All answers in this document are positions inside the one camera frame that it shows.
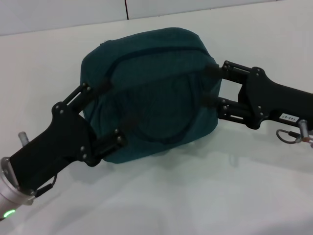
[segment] fabric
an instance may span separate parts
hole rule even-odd
[[[215,64],[193,32],[165,28],[107,41],[82,62],[81,83],[112,89],[85,110],[85,119],[101,137],[128,118],[128,145],[105,158],[123,163],[152,155],[210,134],[217,125],[214,109],[201,107],[201,96],[218,96],[221,81],[204,76]]]

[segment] white label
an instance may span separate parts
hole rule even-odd
[[[297,122],[299,120],[298,117],[293,116],[293,115],[289,115],[289,114],[282,114],[279,119],[283,119],[286,121],[292,121],[292,122]]]

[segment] white surface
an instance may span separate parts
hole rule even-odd
[[[312,0],[285,0],[0,37],[1,155],[21,147],[19,131],[32,139],[48,127],[52,105],[79,84],[85,55],[147,30],[190,29],[218,63],[260,66],[275,82],[313,92],[312,9]],[[223,83],[221,96],[238,90]],[[54,190],[2,221],[0,234],[311,235],[312,150],[281,143],[281,127],[220,121],[212,135],[164,156],[74,163]]]
[[[127,0],[129,19],[275,0]]]
[[[0,0],[0,35],[126,19],[124,0]]]

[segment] green bag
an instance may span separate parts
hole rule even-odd
[[[195,33],[165,28],[102,43],[82,62],[81,83],[112,89],[85,110],[98,137],[130,117],[138,125],[126,131],[129,144],[105,160],[123,163],[192,142],[211,133],[215,109],[201,107],[202,94],[217,97],[221,81],[204,76],[215,64]]]

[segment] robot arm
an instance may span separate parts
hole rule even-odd
[[[238,102],[210,95],[203,97],[205,106],[217,109],[219,119],[245,124],[251,129],[258,129],[263,120],[274,120],[300,128],[300,134],[287,132],[296,138],[295,142],[313,140],[309,135],[313,130],[313,94],[276,84],[261,68],[250,69],[229,61],[225,61],[222,68],[208,65],[204,72],[210,77],[242,84]],[[108,82],[96,89],[82,84],[63,102],[53,106],[52,122],[43,133],[31,142],[21,135],[23,148],[0,162],[0,221],[50,190],[58,172],[70,163],[81,161],[95,166],[127,144],[120,131],[125,127],[97,139],[91,126],[79,115],[111,87]],[[42,187],[53,177],[52,184]]]

